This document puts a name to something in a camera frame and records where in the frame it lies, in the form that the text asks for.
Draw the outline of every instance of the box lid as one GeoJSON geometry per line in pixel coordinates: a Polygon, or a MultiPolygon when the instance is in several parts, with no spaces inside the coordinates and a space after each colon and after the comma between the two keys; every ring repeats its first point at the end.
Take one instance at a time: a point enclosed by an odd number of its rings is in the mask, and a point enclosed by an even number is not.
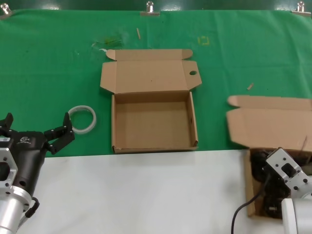
{"type": "Polygon", "coordinates": [[[312,152],[311,100],[284,97],[231,96],[227,112],[231,140],[250,148],[312,152]]]}
{"type": "Polygon", "coordinates": [[[187,91],[201,84],[191,50],[108,50],[100,86],[115,94],[187,91]]]}

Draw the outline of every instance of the green cloth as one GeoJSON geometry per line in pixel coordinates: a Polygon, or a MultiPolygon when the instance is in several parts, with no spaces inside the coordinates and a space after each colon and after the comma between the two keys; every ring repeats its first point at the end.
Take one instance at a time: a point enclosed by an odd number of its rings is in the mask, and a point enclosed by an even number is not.
{"type": "MultiPolygon", "coordinates": [[[[102,63],[109,59],[100,48],[193,50],[202,78],[193,91],[199,150],[242,148],[228,134],[230,95],[312,98],[311,19],[289,12],[141,17],[133,11],[22,10],[0,21],[0,35],[0,118],[11,112],[12,129],[55,128],[77,105],[97,114],[95,129],[76,135],[56,156],[113,153],[111,94],[99,87],[102,63]]],[[[73,118],[77,127],[90,121],[90,115],[73,118]]]]}

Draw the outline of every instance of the tape roll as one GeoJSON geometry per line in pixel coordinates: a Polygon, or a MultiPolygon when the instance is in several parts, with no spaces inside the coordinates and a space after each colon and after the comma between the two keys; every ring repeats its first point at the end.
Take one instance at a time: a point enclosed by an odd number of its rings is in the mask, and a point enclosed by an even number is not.
{"type": "Polygon", "coordinates": [[[69,118],[72,115],[72,113],[77,112],[77,111],[89,111],[92,114],[92,116],[93,116],[93,120],[92,120],[91,124],[87,128],[85,128],[85,129],[77,129],[77,128],[73,127],[74,133],[86,134],[89,131],[91,131],[95,127],[95,125],[97,123],[96,113],[90,106],[75,106],[75,107],[73,107],[72,109],[70,109],[68,111],[69,118]]]}

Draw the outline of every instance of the binder clip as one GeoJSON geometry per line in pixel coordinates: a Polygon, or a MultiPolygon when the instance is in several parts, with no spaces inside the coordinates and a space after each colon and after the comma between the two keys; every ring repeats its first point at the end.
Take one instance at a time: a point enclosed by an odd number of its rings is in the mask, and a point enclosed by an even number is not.
{"type": "Polygon", "coordinates": [[[6,3],[3,3],[0,5],[0,8],[2,9],[3,14],[0,15],[0,20],[4,20],[5,18],[8,18],[10,15],[12,15],[12,11],[9,8],[9,5],[6,3]]]}
{"type": "Polygon", "coordinates": [[[302,1],[298,2],[297,9],[292,11],[292,13],[296,15],[301,15],[301,16],[311,16],[311,12],[304,11],[304,2],[302,1]]]}
{"type": "Polygon", "coordinates": [[[154,3],[152,1],[148,1],[146,3],[146,11],[141,11],[141,16],[159,16],[160,12],[154,12],[154,3]]]}

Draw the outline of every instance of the cardboard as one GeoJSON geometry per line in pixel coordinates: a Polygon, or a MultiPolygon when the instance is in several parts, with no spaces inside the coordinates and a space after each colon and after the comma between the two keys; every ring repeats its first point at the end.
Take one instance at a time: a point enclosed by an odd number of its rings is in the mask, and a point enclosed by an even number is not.
{"type": "Polygon", "coordinates": [[[108,50],[100,86],[112,93],[115,153],[193,150],[191,89],[201,84],[191,50],[108,50]]]}
{"type": "MultiPolygon", "coordinates": [[[[239,109],[227,112],[231,140],[249,147],[244,159],[246,198],[261,184],[252,176],[250,155],[259,149],[282,147],[292,156],[312,152],[312,103],[289,97],[231,96],[228,103],[239,109]]],[[[247,207],[248,216],[264,217],[262,198],[247,207]]]]}

